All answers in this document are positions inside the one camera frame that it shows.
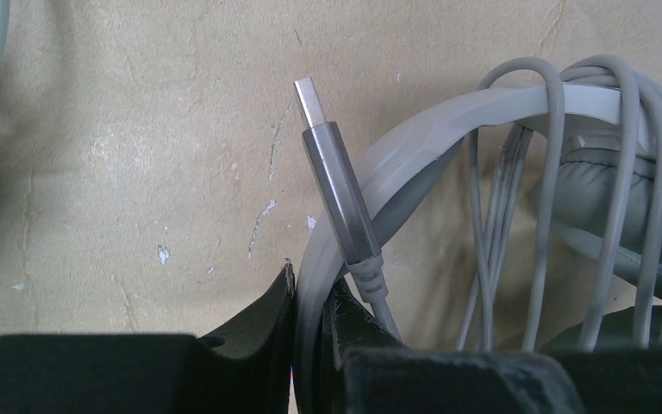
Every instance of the ear pad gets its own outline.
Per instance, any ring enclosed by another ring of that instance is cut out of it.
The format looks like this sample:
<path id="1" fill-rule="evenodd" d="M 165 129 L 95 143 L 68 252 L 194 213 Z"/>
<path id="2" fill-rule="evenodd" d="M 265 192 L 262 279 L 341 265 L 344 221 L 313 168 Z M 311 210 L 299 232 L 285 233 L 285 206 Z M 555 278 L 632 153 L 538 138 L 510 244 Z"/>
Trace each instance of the ear pad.
<path id="1" fill-rule="evenodd" d="M 598 261 L 603 245 L 618 155 L 617 151 L 608 149 L 577 149 L 563 155 L 559 165 L 553 204 L 553 232 L 594 261 Z M 615 275 L 633 285 L 638 284 L 655 171 L 652 161 L 636 159 L 621 248 L 614 270 Z M 540 183 L 537 183 L 532 196 L 534 206 L 538 206 Z M 662 299 L 662 250 L 660 264 L 655 295 Z"/>

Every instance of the headphone ear cushion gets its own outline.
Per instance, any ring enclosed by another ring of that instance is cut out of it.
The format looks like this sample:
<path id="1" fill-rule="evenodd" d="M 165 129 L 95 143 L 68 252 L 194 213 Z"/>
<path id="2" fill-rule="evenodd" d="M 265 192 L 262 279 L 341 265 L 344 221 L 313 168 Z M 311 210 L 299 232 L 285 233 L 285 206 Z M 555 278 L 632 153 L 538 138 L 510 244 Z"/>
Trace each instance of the headphone ear cushion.
<path id="1" fill-rule="evenodd" d="M 553 231 L 586 257 L 597 261 L 608 222 L 618 162 L 617 151 L 585 148 L 562 156 L 554 191 Z M 637 284 L 653 196 L 655 164 L 636 159 L 615 274 Z M 538 207 L 541 182 L 532 193 Z M 662 266 L 657 297 L 662 298 Z"/>

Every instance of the cable strain relief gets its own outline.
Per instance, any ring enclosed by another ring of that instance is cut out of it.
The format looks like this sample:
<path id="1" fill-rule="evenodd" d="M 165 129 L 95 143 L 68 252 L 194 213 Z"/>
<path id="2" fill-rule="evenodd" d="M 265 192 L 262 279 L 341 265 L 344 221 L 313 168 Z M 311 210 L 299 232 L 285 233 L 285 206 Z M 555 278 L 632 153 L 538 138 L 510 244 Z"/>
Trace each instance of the cable strain relief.
<path id="1" fill-rule="evenodd" d="M 383 264 L 384 259 L 382 259 L 382 255 L 379 255 L 353 265 L 347 265 L 354 284 L 359 290 L 361 300 L 365 303 L 376 303 L 386 298 L 390 293 L 387 290 L 387 283 L 384 281 L 384 274 L 382 273 Z"/>

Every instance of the beige tabletop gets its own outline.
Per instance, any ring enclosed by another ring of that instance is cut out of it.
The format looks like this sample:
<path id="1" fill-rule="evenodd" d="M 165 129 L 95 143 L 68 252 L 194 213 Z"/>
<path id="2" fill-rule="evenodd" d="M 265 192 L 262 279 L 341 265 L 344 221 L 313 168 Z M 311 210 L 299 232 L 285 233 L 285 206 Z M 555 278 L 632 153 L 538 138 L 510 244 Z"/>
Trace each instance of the beige tabletop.
<path id="1" fill-rule="evenodd" d="M 292 82 L 313 76 L 353 160 L 505 60 L 614 53 L 662 82 L 662 1 L 12 2 L 0 72 L 0 333 L 205 333 L 303 257 L 322 211 Z M 538 81 L 529 73 L 507 82 Z M 502 137 L 485 131 L 487 166 Z M 539 177 L 532 156 L 527 185 Z M 465 160 L 384 248 L 416 347 L 453 342 L 474 271 Z M 521 334 L 520 203 L 496 339 Z M 553 243 L 542 337 L 582 320 L 593 266 Z M 614 283 L 612 308 L 633 294 Z"/>

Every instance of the metal connector tip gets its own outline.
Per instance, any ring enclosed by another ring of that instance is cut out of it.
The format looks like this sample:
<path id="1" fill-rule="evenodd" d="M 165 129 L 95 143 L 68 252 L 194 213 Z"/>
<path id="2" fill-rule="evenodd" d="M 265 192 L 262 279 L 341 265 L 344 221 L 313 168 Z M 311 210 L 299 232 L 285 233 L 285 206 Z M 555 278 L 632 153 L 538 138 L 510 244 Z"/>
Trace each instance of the metal connector tip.
<path id="1" fill-rule="evenodd" d="M 326 123 L 326 115 L 323 113 L 321 101 L 318 99 L 318 94 L 315 92 L 312 78 L 303 78 L 297 80 L 296 93 L 298 94 L 298 101 L 301 104 L 301 112 L 303 119 L 308 128 L 313 128 L 316 125 Z"/>

